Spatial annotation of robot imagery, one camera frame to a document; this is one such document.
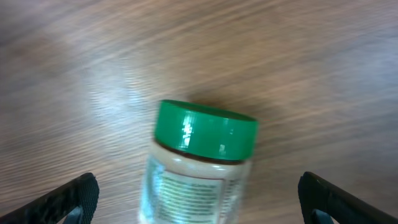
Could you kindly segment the green lid jar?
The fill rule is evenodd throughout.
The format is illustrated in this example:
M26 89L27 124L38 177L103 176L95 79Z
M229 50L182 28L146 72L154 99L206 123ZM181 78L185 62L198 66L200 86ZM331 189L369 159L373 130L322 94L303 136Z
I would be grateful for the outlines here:
M231 224L251 169L258 122L162 100L142 180L140 223Z

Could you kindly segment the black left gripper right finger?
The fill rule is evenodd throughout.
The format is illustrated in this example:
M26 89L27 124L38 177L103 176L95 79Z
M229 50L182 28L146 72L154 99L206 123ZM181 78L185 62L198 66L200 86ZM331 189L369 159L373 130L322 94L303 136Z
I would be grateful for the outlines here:
M397 223L397 218L312 172L304 172L300 177L298 197L305 224Z

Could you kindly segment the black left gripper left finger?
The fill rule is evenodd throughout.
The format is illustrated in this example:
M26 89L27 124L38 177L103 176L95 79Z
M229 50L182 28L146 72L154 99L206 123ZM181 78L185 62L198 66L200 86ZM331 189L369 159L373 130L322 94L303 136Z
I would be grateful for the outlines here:
M97 208L96 177L85 173L1 217L1 224L90 224Z

